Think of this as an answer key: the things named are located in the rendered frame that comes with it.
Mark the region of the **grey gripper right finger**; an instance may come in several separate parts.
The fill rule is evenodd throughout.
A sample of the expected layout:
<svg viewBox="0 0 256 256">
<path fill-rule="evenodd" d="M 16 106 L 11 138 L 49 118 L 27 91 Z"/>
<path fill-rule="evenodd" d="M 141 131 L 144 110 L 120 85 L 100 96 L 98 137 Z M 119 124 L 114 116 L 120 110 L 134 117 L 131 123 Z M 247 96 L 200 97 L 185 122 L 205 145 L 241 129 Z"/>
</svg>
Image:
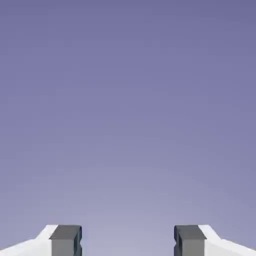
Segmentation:
<svg viewBox="0 0 256 256">
<path fill-rule="evenodd" d="M 173 256 L 256 256 L 256 249 L 222 239 L 208 224 L 174 226 Z"/>
</svg>

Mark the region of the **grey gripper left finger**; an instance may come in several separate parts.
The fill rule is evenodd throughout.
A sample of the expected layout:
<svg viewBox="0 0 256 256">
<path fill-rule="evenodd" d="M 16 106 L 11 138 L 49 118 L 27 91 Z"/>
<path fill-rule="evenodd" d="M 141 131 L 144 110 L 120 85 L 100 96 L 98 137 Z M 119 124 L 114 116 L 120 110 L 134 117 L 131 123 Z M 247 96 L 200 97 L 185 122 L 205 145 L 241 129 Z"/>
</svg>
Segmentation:
<svg viewBox="0 0 256 256">
<path fill-rule="evenodd" d="M 83 256 L 83 229 L 77 224 L 47 224 L 33 239 L 0 250 L 0 256 Z"/>
</svg>

